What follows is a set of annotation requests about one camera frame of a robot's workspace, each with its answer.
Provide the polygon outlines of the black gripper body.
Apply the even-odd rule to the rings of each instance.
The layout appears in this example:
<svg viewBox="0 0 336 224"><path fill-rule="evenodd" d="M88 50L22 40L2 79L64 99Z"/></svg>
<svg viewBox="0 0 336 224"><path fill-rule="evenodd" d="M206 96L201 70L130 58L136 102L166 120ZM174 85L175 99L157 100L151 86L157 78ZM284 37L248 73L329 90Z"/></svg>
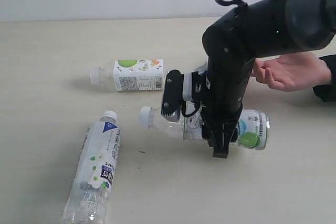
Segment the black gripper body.
<svg viewBox="0 0 336 224"><path fill-rule="evenodd" d="M215 70L209 64L201 66L207 91L202 102L205 134L212 145L228 145L237 137L236 126L243 109L243 96L249 80L249 71L240 69Z"/></svg>

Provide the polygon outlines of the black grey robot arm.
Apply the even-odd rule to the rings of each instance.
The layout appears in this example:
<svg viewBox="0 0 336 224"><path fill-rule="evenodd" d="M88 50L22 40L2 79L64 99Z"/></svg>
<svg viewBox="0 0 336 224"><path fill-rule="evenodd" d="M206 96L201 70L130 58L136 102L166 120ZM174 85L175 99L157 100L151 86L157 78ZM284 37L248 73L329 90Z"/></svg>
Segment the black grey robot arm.
<svg viewBox="0 0 336 224"><path fill-rule="evenodd" d="M262 0L236 4L202 37L202 135L213 156L226 158L236 137L256 58L325 48L335 36L335 0Z"/></svg>

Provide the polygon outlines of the person's open bare hand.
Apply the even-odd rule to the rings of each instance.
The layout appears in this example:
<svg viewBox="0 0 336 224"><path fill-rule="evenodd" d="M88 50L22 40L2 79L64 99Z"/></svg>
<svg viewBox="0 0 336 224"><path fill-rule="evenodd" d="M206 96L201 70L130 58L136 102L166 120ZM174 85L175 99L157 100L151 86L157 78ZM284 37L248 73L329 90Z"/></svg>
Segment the person's open bare hand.
<svg viewBox="0 0 336 224"><path fill-rule="evenodd" d="M319 73L318 57L312 52L301 52L265 61L256 59L251 76L271 89L294 92L316 86Z"/></svg>

